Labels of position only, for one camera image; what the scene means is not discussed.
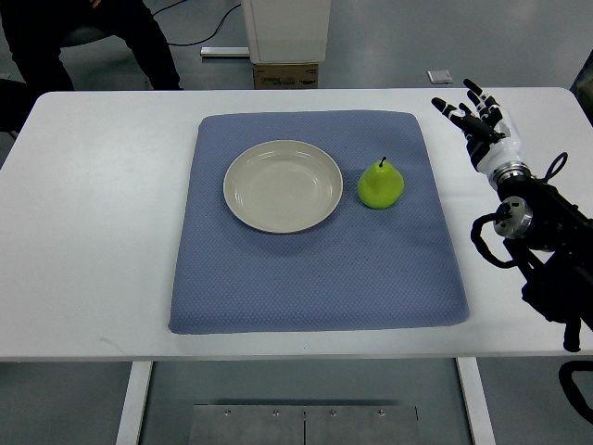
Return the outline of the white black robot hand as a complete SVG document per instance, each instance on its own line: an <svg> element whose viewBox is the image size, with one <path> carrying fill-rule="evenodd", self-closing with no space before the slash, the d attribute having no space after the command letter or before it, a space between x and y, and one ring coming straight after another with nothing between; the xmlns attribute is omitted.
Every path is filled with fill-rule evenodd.
<svg viewBox="0 0 593 445"><path fill-rule="evenodd" d="M451 105L439 97L434 97L431 103L461 130L474 169L491 180L503 166L523 166L521 141L511 116L476 83L465 79L463 84L473 109L464 103Z"/></svg>

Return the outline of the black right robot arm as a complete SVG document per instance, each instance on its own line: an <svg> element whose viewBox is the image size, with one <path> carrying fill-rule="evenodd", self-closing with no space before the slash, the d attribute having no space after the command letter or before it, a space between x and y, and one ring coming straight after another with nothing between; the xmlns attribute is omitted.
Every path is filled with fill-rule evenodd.
<svg viewBox="0 0 593 445"><path fill-rule="evenodd" d="M524 166L497 175L500 204L473 222L471 239L492 265L520 270L523 301L563 324L564 349L578 352L581 325L592 326L592 220L549 183L567 159L561 153L542 178Z"/></svg>

